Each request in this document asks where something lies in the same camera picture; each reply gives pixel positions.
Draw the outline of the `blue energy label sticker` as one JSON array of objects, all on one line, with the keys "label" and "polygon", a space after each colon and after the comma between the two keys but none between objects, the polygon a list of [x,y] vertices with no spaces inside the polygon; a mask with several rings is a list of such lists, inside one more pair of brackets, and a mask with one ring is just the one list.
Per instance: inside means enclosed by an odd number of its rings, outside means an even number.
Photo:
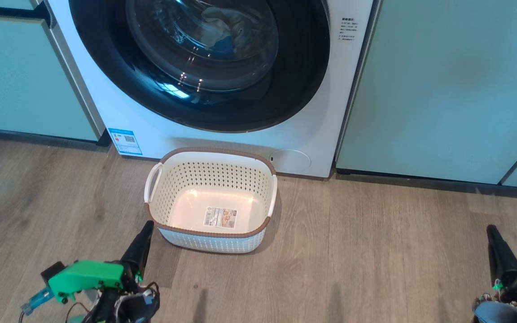
[{"label": "blue energy label sticker", "polygon": [[111,127],[107,130],[121,155],[143,155],[133,131],[113,129]]}]

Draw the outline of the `paper product label sticker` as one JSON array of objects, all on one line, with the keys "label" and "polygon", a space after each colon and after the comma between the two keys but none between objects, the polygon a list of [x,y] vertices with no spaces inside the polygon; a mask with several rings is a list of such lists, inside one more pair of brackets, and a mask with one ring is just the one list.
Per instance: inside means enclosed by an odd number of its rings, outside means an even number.
[{"label": "paper product label sticker", "polygon": [[204,226],[234,229],[237,211],[224,207],[207,207],[204,216]]}]

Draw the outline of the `white perforated basket brown rim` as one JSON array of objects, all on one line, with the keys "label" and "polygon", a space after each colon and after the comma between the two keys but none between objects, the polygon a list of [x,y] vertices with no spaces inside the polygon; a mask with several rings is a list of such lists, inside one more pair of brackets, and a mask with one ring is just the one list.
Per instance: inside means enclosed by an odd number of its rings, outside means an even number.
[{"label": "white perforated basket brown rim", "polygon": [[[150,170],[145,209],[162,237],[195,251],[245,254],[264,239],[277,196],[275,168],[262,156],[179,148]],[[237,211],[234,229],[204,226],[207,207]]]}]

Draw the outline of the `pale yellow blue cuffed garment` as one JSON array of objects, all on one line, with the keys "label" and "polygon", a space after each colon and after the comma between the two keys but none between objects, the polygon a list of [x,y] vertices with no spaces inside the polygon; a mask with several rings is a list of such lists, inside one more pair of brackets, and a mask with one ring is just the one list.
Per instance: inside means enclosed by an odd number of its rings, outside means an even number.
[{"label": "pale yellow blue cuffed garment", "polygon": [[245,18],[242,31],[238,35],[231,35],[228,27],[221,21],[207,21],[212,27],[215,43],[211,46],[213,50],[220,52],[226,56],[236,59],[246,59],[257,55],[254,45],[254,37],[257,29],[254,21]]}]

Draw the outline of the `white front-load washing machine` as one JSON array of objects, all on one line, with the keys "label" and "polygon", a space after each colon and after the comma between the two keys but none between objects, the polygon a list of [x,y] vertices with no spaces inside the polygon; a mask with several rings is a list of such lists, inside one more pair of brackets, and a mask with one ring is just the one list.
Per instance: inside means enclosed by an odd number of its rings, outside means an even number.
[{"label": "white front-load washing machine", "polygon": [[[106,130],[135,134],[143,155],[123,156],[295,149],[311,160],[298,176],[329,176],[374,0],[48,2]],[[213,50],[208,7],[254,21],[257,55]],[[354,41],[338,40],[342,17]]]}]

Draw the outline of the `light blue cabinet panel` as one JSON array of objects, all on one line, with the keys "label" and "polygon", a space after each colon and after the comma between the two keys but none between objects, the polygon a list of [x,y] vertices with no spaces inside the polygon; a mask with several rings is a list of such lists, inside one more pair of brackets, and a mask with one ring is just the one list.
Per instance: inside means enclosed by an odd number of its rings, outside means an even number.
[{"label": "light blue cabinet panel", "polygon": [[0,131],[99,140],[45,20],[0,18]]}]

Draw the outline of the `pale green cabinet panels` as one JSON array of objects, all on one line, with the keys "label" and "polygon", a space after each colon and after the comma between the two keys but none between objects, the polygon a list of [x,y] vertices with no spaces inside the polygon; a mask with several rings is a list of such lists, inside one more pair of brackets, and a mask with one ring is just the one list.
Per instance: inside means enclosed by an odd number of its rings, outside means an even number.
[{"label": "pale green cabinet panels", "polygon": [[336,167],[499,183],[517,162],[517,0],[381,0]]}]

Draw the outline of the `round white filter cover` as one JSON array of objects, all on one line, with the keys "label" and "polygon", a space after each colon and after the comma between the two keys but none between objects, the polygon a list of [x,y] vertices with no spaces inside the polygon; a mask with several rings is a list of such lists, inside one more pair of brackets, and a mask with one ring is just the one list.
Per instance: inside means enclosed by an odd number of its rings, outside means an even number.
[{"label": "round white filter cover", "polygon": [[302,175],[311,166],[310,158],[295,149],[274,151],[268,159],[278,173]]}]

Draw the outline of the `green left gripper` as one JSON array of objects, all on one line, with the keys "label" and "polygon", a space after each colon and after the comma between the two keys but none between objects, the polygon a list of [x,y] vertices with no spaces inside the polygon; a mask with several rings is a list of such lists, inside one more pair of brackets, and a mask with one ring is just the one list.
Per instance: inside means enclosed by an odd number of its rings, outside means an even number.
[{"label": "green left gripper", "polygon": [[114,289],[120,293],[138,292],[148,261],[154,221],[146,221],[120,261],[100,262],[82,260],[64,266],[56,262],[55,273],[50,274],[48,286],[58,302],[76,300],[76,295],[96,290]]}]

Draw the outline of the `grey text notice label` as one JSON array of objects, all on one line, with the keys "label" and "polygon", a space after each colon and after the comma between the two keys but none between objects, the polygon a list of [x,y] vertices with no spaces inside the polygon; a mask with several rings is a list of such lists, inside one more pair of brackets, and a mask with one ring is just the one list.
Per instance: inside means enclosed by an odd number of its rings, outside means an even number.
[{"label": "grey text notice label", "polygon": [[359,23],[353,17],[342,17],[337,29],[337,38],[339,41],[351,42],[356,39],[358,34]]}]

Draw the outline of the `grey cabinet side panel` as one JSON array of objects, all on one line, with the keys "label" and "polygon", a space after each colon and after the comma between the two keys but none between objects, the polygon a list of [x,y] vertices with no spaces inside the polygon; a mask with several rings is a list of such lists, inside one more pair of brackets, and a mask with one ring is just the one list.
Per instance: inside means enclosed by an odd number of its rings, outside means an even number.
[{"label": "grey cabinet side panel", "polygon": [[48,0],[29,0],[31,6],[35,8],[39,4],[45,4],[47,12],[51,19],[51,27],[47,31],[47,37],[57,55],[59,62],[66,74],[67,79],[74,90],[74,94],[80,103],[88,122],[90,123],[97,140],[92,141],[99,147],[107,147],[110,144],[110,137],[106,127],[100,117],[99,111],[95,105],[92,95],[84,82],[83,76],[77,66],[76,60],[68,45],[63,31],[60,29],[59,23],[55,19],[55,15],[51,9]]}]

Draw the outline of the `dark cabinet plinth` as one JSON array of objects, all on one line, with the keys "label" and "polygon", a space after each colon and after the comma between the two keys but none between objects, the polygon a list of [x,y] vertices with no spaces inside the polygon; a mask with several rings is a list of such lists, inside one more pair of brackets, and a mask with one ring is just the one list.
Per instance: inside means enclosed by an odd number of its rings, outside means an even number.
[{"label": "dark cabinet plinth", "polygon": [[103,132],[98,141],[78,140],[16,131],[0,131],[0,140],[99,152],[107,152],[112,143],[112,139],[107,130]]},{"label": "dark cabinet plinth", "polygon": [[336,178],[340,180],[404,186],[411,188],[424,188],[446,192],[481,194],[483,196],[517,198],[517,187],[503,186],[501,184],[433,179],[368,171],[356,171],[345,168],[335,168],[334,171]]}]

